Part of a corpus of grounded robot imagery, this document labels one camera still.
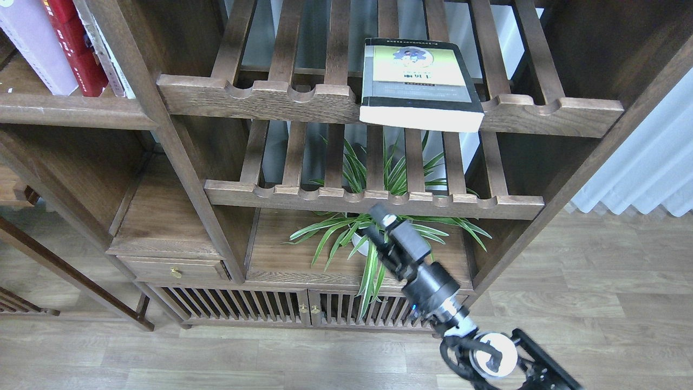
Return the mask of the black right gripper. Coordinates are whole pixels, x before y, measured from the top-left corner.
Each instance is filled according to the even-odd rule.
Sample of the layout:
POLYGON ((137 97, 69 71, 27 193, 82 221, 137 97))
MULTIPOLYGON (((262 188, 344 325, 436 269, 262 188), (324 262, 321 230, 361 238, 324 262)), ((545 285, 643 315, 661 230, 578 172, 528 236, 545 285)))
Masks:
POLYGON ((457 297, 460 289, 440 262, 425 263, 430 246, 410 220, 398 220, 382 204, 369 210, 373 224, 362 230, 383 265, 398 281, 407 281, 403 293, 419 316, 435 331, 471 331, 468 309, 457 297))

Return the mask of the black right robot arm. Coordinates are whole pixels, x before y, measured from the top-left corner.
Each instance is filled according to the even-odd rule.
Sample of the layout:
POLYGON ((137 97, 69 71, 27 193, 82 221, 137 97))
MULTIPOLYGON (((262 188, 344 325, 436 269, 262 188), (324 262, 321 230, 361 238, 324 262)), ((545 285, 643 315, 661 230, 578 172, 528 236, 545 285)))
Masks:
POLYGON ((408 220, 398 220, 383 205, 369 211, 374 220, 365 234, 378 250, 383 265, 399 280, 413 305, 413 314, 426 320, 441 336, 440 354, 446 365, 475 389, 493 389, 493 380, 522 370, 522 389, 581 389, 577 380, 553 360, 524 331, 510 335, 481 333, 468 309, 457 299, 458 282, 441 263, 426 262, 430 246, 408 220))

